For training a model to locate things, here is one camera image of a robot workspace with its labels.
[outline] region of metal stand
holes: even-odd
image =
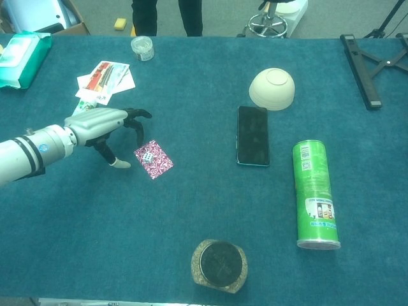
[[[264,1],[259,7],[259,11],[263,10],[267,3],[269,3],[268,11],[252,16],[242,33],[237,35],[238,37],[245,37],[246,31],[249,29],[256,36],[284,38],[288,31],[288,23],[282,17],[275,15],[278,4]]]
[[[401,60],[403,56],[408,54],[408,33],[399,33],[397,34],[397,37],[401,39],[401,42],[405,49],[402,50],[393,59],[384,60],[361,50],[357,45],[357,41],[355,40],[354,35],[347,34],[340,36],[340,39],[345,48],[344,52],[347,55],[350,67],[353,71],[358,87],[360,88],[361,95],[363,96],[365,106],[368,110],[379,109],[383,105],[372,81],[372,79],[376,76],[376,74],[378,74],[378,72],[380,72],[384,67],[387,66],[396,67],[408,73],[408,66],[402,63],[398,63],[398,61]],[[366,65],[364,64],[364,57],[377,63],[377,66],[374,70],[369,71],[367,69]]]
[[[388,14],[387,18],[385,21],[382,23],[381,27],[379,29],[374,29],[371,31],[371,33],[367,34],[364,36],[364,38],[383,38],[385,36],[384,29],[388,25],[388,23],[391,21],[391,19],[394,17],[395,13],[398,11],[398,9],[401,7],[402,3],[404,3],[405,0],[398,0],[394,8],[391,10],[390,14]]]

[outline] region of black band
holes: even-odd
[[[34,159],[30,153],[30,151],[28,151],[28,149],[26,148],[26,146],[17,138],[14,138],[13,141],[20,146],[20,148],[24,151],[25,155],[28,158],[28,161],[30,162],[30,166],[31,166],[31,173],[36,171],[36,163],[34,162]]]
[[[21,138],[23,138],[30,145],[30,147],[32,148],[32,150],[36,154],[36,157],[37,157],[37,160],[38,160],[38,169],[44,168],[43,157],[41,156],[41,154],[40,154],[39,150],[37,149],[36,145],[27,136],[21,136]]]

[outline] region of black pants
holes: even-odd
[[[178,0],[187,36],[203,35],[202,0]],[[137,35],[157,34],[157,0],[133,0],[133,25]]]

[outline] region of smartphone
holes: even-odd
[[[238,108],[237,163],[269,166],[268,110],[263,107]]]

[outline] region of pink card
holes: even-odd
[[[171,159],[155,140],[137,149],[135,155],[152,179],[159,177],[173,166]]]

